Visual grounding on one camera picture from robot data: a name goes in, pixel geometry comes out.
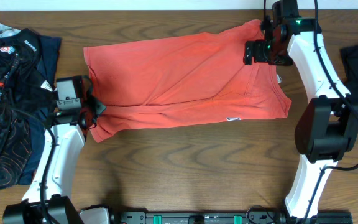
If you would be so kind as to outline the red printed t-shirt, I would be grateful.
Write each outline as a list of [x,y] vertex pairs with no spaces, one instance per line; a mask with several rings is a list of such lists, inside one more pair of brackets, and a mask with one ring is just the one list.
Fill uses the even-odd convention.
[[122,130],[286,118],[291,100],[276,68],[243,61],[246,42],[262,38],[259,25],[84,48],[94,96],[106,106],[94,140]]

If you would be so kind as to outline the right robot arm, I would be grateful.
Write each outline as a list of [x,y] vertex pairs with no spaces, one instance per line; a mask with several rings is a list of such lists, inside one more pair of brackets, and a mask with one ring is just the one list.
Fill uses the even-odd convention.
[[295,65],[308,105],[295,128],[299,152],[293,185],[281,212],[267,212],[251,223],[351,223],[349,212],[321,212],[318,202],[333,170],[352,150],[358,135],[358,103],[338,77],[324,46],[318,18],[300,16],[296,0],[279,0],[260,25],[264,38],[248,41],[246,65]]

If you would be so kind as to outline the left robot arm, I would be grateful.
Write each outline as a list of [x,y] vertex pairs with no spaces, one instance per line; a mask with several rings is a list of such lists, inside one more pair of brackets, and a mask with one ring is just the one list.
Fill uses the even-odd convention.
[[4,223],[110,223],[109,210],[95,206],[78,212],[71,190],[86,132],[105,106],[94,96],[57,101],[52,116],[58,123],[45,130],[45,145],[37,173],[21,203],[8,205]]

